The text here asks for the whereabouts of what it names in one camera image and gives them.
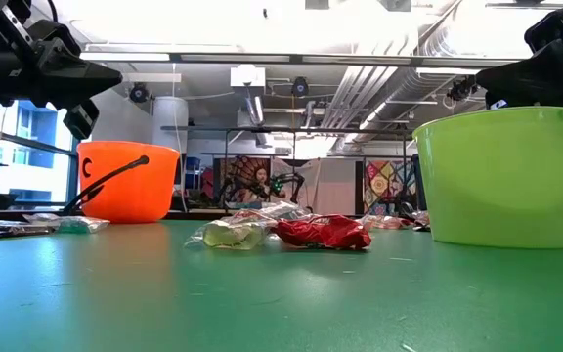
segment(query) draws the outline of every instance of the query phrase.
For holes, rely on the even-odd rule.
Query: black handle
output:
[[[147,165],[148,163],[149,163],[149,157],[146,155],[141,155],[141,157],[139,157],[138,159],[128,163],[127,165],[117,168],[116,170],[110,172],[108,175],[93,182],[90,186],[85,188],[82,192],[79,193],[79,195],[77,195],[77,197],[75,197],[72,201],[70,201],[65,206],[65,208],[63,209],[64,216],[70,215],[70,213],[73,211],[77,203],[81,201],[84,197],[86,197],[88,194],[92,193],[93,191],[95,191],[94,192],[94,197],[95,197],[103,189],[104,187],[103,183],[105,183],[107,180],[127,170],[131,170],[140,165]]]

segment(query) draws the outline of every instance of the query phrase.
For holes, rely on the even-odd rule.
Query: plastic wrapper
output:
[[[87,216],[58,216],[50,213],[24,215],[25,220],[34,225],[48,225],[58,229],[59,233],[93,234],[109,225],[109,220]]]
[[[20,221],[0,220],[0,238],[38,236],[53,234],[57,227],[42,224],[28,224]]]
[[[281,220],[273,232],[286,243],[309,248],[363,249],[371,242],[364,226],[342,215]]]
[[[427,211],[415,211],[411,214],[414,218],[414,223],[419,226],[429,226],[429,212]]]
[[[186,246],[202,242],[213,248],[249,250],[271,234],[279,220],[310,219],[310,211],[289,202],[278,202],[262,209],[244,209],[233,216],[200,227]]]
[[[408,219],[398,218],[394,216],[382,215],[365,215],[362,219],[358,220],[362,226],[367,230],[371,229],[387,229],[387,230],[401,230],[411,228],[413,222]]]

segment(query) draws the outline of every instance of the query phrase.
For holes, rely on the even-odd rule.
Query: green bucket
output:
[[[413,136],[434,240],[563,247],[563,108],[465,113]]]

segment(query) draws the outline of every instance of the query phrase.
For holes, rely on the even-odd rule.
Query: window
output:
[[[48,104],[38,108],[30,101],[0,105],[0,194],[18,195],[16,202],[66,202],[74,197],[68,186],[76,158],[73,137],[63,124],[66,111]]]
[[[17,200],[64,202],[71,156],[0,141],[0,194]]]
[[[17,200],[51,200],[51,192],[49,191],[11,189],[10,193],[12,195],[17,195]]]
[[[73,137],[63,124],[66,110],[37,108],[30,101],[17,101],[10,107],[0,105],[0,131],[44,143],[67,151],[71,150]]]
[[[12,163],[27,165],[29,161],[29,148],[20,147],[15,149],[12,155]]]

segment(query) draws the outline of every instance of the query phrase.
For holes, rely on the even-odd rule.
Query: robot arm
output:
[[[563,107],[563,9],[529,28],[525,41],[534,53],[530,59],[477,73],[476,83],[488,90],[487,108]]]
[[[120,72],[79,59],[68,28],[41,20],[28,28],[31,0],[0,0],[0,104],[30,99],[67,109],[65,125],[80,140],[90,136],[99,111],[90,100],[122,81]]]
[[[290,201],[297,204],[297,197],[299,196],[299,190],[301,190],[301,186],[305,182],[305,178],[298,173],[286,173],[277,175],[271,178],[271,193],[275,196],[280,197],[283,185],[288,182],[294,182],[296,187],[294,188],[294,192],[290,197]]]

